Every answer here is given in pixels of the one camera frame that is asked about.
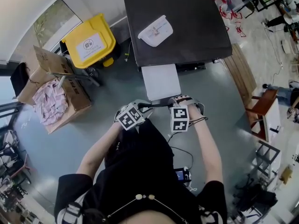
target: wooden chair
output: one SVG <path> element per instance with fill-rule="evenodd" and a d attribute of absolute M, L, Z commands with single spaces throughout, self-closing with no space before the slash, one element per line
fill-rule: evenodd
<path fill-rule="evenodd" d="M 257 122 L 260 125 L 260 131 L 258 133 L 252 131 L 252 134 L 262 140 L 265 140 L 266 142 L 269 140 L 267 140 L 266 135 L 266 132 L 268 131 L 265 124 L 265 116 L 273 105 L 277 92 L 278 90 L 266 90 L 261 97 L 253 96 L 252 99 L 257 99 L 258 102 L 253 106 L 253 108 L 246 108 L 246 111 L 257 115 L 257 119 L 250 124 L 250 127 L 253 128 Z"/>

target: person standing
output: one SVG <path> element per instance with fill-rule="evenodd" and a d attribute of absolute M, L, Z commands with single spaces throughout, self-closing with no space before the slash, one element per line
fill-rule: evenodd
<path fill-rule="evenodd" d="M 266 28 L 274 27 L 280 24 L 289 24 L 291 25 L 294 22 L 299 22 L 299 8 L 296 7 L 296 9 L 291 9 L 289 13 L 286 13 L 284 15 L 281 15 L 277 18 L 274 18 L 271 21 L 266 20 L 265 22 L 262 22 L 262 24 Z"/>

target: cable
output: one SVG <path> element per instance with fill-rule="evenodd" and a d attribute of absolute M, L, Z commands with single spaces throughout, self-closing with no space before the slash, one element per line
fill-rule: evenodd
<path fill-rule="evenodd" d="M 274 48 L 273 42 L 271 41 L 271 39 L 270 39 L 270 37 L 269 37 L 269 35 L 268 35 L 267 31 L 266 31 L 266 30 L 268 30 L 268 29 L 267 29 L 267 28 L 264 28 L 264 30 L 265 30 L 265 33 L 266 33 L 266 35 L 267 35 L 269 41 L 271 42 L 271 45 L 272 45 L 272 48 L 273 48 L 273 51 L 274 51 L 276 60 L 277 60 L 278 64 L 281 65 L 281 62 L 280 62 L 280 60 L 278 59 L 278 55 L 276 54 L 276 50 L 275 50 L 275 48 Z"/>
<path fill-rule="evenodd" d="M 191 153 L 189 153 L 188 151 L 186 151 L 186 150 L 183 150 L 183 149 L 181 149 L 181 148 L 178 148 L 178 147 L 173 147 L 173 146 L 170 146 L 170 147 L 171 147 L 171 148 L 178 149 L 178 150 L 180 150 L 180 151 L 183 151 L 183 152 L 185 152 L 185 153 L 187 153 L 187 154 L 189 154 L 189 155 L 191 156 L 191 158 L 192 158 L 192 164 L 191 164 L 191 167 L 190 167 L 190 168 L 188 168 L 189 170 L 191 170 L 191 169 L 192 169 L 192 167 L 193 167 L 193 161 L 194 161 L 193 155 L 192 155 Z"/>
<path fill-rule="evenodd" d="M 281 70 L 282 70 L 282 66 L 280 67 L 280 69 L 279 69 L 279 72 L 278 72 L 278 73 L 274 73 L 274 75 L 273 75 L 273 80 L 272 80 L 272 84 L 271 84 L 271 85 L 273 85 L 273 84 L 274 84 L 274 78 L 275 78 L 275 75 L 279 75 Z"/>
<path fill-rule="evenodd" d="M 271 39 L 270 39 L 270 37 L 269 37 L 269 35 L 268 35 L 267 31 L 266 31 L 268 29 L 264 28 L 264 30 L 265 30 L 265 33 L 266 33 L 269 41 L 271 42 L 271 45 L 272 45 L 272 48 L 273 48 L 276 60 L 277 60 L 278 64 L 280 65 L 280 69 L 279 69 L 278 73 L 274 73 L 273 74 L 273 79 L 272 79 L 272 84 L 271 84 L 271 85 L 273 85 L 274 84 L 275 75 L 279 75 L 280 74 L 280 71 L 282 70 L 283 66 L 282 66 L 282 62 L 279 59 L 280 58 L 279 57 L 279 51 L 277 50 L 277 54 L 276 54 L 276 50 L 274 48 L 273 42 L 271 41 Z"/>
<path fill-rule="evenodd" d="M 199 118 L 199 119 L 190 120 L 190 123 L 189 123 L 189 126 L 188 126 L 188 127 L 191 127 L 192 125 L 195 125 L 196 123 L 201 122 L 201 121 L 203 121 L 203 120 L 208 120 L 208 118 L 205 117 L 205 116 L 203 116 L 203 117 L 201 117 L 201 118 Z M 181 132 L 173 133 L 173 134 L 169 137 L 167 143 L 169 143 L 169 141 L 172 139 L 172 137 L 173 137 L 175 134 L 178 134 L 178 133 L 181 133 Z M 189 153 L 188 151 L 183 150 L 183 149 L 180 149 L 180 148 L 178 148 L 178 147 L 173 147 L 173 146 L 170 146 L 170 147 L 171 147 L 171 148 L 178 149 L 178 150 L 180 150 L 180 151 L 183 151 L 183 152 L 185 152 L 185 153 L 187 153 L 187 154 L 189 154 L 189 155 L 191 156 L 191 158 L 192 158 L 192 164 L 191 164 L 191 167 L 188 168 L 189 170 L 191 170 L 192 167 L 193 167 L 193 161 L 194 161 L 193 155 L 192 155 L 191 153 Z"/>
<path fill-rule="evenodd" d="M 191 187 L 191 183 L 192 183 L 192 181 L 190 181 L 190 184 L 189 184 L 190 192 L 192 192 L 192 191 L 197 191 L 197 188 L 192 188 L 192 187 Z"/>
<path fill-rule="evenodd" d="M 127 56 L 127 58 L 125 58 L 125 61 L 126 61 L 126 62 L 128 61 L 129 56 L 130 56 L 130 48 L 131 48 L 131 44 L 132 44 L 132 40 L 131 40 L 131 42 L 130 42 L 130 44 L 129 44 L 128 53 L 125 54 L 125 55 Z"/>
<path fill-rule="evenodd" d="M 34 188 L 45 200 L 47 200 L 49 203 L 55 205 L 55 203 L 51 202 L 48 198 L 46 198 L 43 194 L 41 194 L 33 185 L 30 185 L 30 187 Z"/>

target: hand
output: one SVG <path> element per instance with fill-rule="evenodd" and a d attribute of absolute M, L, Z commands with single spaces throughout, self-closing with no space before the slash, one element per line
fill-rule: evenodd
<path fill-rule="evenodd" d="M 183 95 L 183 96 L 178 96 L 177 98 L 174 98 L 176 101 L 180 100 L 181 98 L 186 98 L 188 96 Z M 186 105 L 186 101 L 180 102 L 180 105 Z M 189 112 L 189 117 L 190 119 L 200 119 L 203 117 L 203 115 L 200 113 L 199 109 L 194 105 L 188 105 L 188 112 Z"/>

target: white plastic container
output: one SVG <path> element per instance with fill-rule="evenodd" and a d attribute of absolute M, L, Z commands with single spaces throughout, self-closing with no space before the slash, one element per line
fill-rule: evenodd
<path fill-rule="evenodd" d="M 172 33 L 172 26 L 166 20 L 166 16 L 163 15 L 139 33 L 138 39 L 142 39 L 148 45 L 156 47 Z"/>

